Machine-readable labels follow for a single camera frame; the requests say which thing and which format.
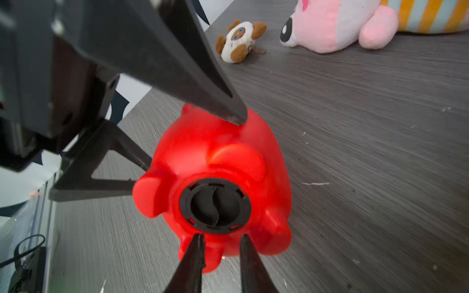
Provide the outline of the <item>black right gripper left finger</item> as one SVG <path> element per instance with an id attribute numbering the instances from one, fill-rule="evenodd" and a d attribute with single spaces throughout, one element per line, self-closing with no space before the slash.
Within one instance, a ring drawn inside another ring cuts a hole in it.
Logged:
<path id="1" fill-rule="evenodd" d="M 195 234 L 164 293 L 201 293 L 205 238 Z"/>

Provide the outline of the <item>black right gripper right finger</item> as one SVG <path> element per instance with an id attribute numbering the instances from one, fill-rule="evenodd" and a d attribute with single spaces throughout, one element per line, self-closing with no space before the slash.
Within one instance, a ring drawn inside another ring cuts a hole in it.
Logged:
<path id="1" fill-rule="evenodd" d="M 278 293 L 247 234 L 240 241 L 240 270 L 242 293 Z"/>

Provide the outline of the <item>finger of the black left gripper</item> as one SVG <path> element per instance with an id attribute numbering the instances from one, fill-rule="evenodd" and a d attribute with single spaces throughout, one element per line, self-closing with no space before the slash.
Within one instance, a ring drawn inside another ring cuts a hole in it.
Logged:
<path id="1" fill-rule="evenodd" d="M 247 107 L 215 58 L 190 1 L 57 1 L 58 36 L 85 58 L 234 125 Z"/>
<path id="2" fill-rule="evenodd" d="M 92 177 L 109 151 L 118 153 L 144 171 L 150 168 L 152 158 L 116 124 L 102 119 L 63 154 L 62 174 L 50 189 L 49 199 L 69 202 L 131 195 L 134 180 Z"/>

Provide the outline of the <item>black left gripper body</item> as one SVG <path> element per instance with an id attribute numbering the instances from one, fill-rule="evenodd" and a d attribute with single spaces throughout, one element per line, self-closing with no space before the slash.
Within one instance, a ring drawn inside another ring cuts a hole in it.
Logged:
<path id="1" fill-rule="evenodd" d="M 151 158 L 105 119 L 119 72 L 58 32 L 84 1 L 1 2 L 1 167 L 24 170 L 43 151 L 62 170 L 93 172 L 109 151 L 147 170 Z"/>

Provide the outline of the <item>black red bank plug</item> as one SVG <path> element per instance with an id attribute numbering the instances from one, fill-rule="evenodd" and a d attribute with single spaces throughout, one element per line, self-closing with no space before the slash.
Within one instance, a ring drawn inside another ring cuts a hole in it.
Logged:
<path id="1" fill-rule="evenodd" d="M 250 219 L 252 205 L 237 184 L 205 178 L 188 185 L 180 197 L 180 211 L 195 229 L 223 235 L 241 229 Z"/>

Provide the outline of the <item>red piggy bank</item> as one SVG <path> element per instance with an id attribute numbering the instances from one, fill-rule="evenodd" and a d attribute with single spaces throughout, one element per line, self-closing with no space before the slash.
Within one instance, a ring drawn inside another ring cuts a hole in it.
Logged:
<path id="1" fill-rule="evenodd" d="M 149 170 L 133 187 L 133 200 L 146 217 L 163 216 L 180 239 L 179 257 L 192 237 L 205 238 L 205 268 L 216 270 L 224 257 L 238 256 L 243 235 L 262 255 L 278 255 L 291 243 L 288 217 L 291 184 L 277 140 L 253 110 L 236 126 L 191 105 L 164 133 Z M 180 211 L 183 190 L 195 181 L 221 178 L 237 184 L 248 195 L 252 212 L 241 229 L 223 235 L 192 227 Z"/>

